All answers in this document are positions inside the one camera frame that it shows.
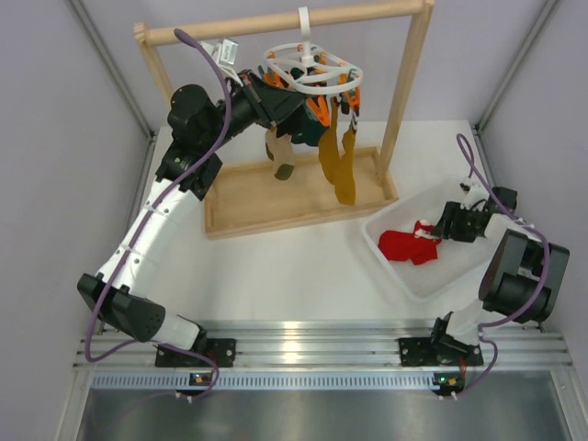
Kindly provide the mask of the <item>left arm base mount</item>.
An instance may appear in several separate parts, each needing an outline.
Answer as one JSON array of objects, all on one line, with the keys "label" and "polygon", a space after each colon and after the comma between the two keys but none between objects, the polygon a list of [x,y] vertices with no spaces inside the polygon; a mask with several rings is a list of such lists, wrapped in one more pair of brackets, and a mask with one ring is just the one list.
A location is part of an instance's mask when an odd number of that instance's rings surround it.
[{"label": "left arm base mount", "polygon": [[232,368],[236,343],[233,338],[208,338],[205,343],[190,349],[191,353],[198,354],[199,357],[189,355],[187,350],[158,345],[154,365],[157,368],[205,368],[209,367],[205,357],[219,368]]}]

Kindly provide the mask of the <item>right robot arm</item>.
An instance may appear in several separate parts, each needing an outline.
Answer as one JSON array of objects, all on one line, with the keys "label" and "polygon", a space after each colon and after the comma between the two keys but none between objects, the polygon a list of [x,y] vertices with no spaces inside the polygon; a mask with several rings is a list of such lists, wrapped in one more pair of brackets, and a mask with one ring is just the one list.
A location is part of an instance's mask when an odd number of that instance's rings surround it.
[{"label": "right robot arm", "polygon": [[554,309],[570,251],[550,243],[515,216],[517,192],[493,187],[471,204],[448,202],[433,235],[460,243],[478,238],[496,246],[468,307],[435,320],[428,351],[439,364],[466,361],[483,331],[509,322],[544,322]]}]

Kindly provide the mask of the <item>orange clothes clip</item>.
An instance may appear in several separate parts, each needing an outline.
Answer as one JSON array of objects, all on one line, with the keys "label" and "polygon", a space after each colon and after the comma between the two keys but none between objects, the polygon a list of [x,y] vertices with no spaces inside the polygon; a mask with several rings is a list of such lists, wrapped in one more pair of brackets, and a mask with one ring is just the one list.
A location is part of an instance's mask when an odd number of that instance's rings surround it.
[{"label": "orange clothes clip", "polygon": [[324,127],[329,127],[331,118],[325,96],[309,96],[305,106],[309,117],[320,122]]}]

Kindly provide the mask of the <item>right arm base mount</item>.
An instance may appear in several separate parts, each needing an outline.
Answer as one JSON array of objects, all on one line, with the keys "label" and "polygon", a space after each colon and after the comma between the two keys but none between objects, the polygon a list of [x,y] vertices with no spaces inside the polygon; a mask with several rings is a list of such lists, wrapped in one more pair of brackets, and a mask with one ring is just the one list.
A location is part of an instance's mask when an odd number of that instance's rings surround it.
[{"label": "right arm base mount", "polygon": [[481,367],[484,363],[480,347],[466,345],[453,337],[404,337],[398,340],[401,365],[419,367]]}]

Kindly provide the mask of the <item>white plastic clip hanger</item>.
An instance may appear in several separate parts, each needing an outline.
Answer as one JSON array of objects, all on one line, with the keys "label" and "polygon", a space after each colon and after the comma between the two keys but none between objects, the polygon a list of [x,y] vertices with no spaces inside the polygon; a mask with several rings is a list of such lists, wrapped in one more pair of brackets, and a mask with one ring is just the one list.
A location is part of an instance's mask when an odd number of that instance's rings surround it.
[{"label": "white plastic clip hanger", "polygon": [[299,8],[301,42],[270,48],[264,54],[266,80],[306,96],[354,92],[364,79],[361,68],[311,42],[310,13]]}]

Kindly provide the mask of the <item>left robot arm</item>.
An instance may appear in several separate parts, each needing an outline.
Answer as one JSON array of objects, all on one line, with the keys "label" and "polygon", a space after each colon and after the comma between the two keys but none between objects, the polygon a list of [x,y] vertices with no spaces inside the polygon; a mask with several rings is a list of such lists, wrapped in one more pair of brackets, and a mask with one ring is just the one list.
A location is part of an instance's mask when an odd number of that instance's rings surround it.
[{"label": "left robot arm", "polygon": [[164,250],[217,177],[222,166],[217,149],[254,124],[272,129],[287,122],[306,100],[251,71],[239,77],[221,81],[224,98],[218,103],[200,85],[184,85],[173,93],[167,118],[173,140],[140,214],[109,260],[77,284],[94,318],[138,342],[172,345],[189,365],[207,356],[204,329],[149,298]]}]

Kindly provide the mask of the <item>red christmas sock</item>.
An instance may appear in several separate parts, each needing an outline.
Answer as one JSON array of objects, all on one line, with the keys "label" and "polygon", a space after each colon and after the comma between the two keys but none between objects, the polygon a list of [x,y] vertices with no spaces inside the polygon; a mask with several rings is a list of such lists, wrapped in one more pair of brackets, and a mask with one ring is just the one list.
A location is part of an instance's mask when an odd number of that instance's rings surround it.
[{"label": "red christmas sock", "polygon": [[433,228],[430,222],[418,220],[411,232],[387,230],[379,237],[378,249],[388,261],[423,265],[438,258],[442,240],[432,235]]}]

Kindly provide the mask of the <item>dark teal sock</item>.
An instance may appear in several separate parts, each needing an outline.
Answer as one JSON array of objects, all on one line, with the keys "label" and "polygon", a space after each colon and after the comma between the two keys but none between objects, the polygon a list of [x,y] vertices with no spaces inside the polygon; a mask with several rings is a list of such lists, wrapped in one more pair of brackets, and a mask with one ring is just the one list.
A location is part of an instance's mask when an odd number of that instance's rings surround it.
[{"label": "dark teal sock", "polygon": [[306,107],[298,115],[299,126],[291,134],[293,144],[304,144],[317,147],[328,127],[324,126],[317,117]]}]

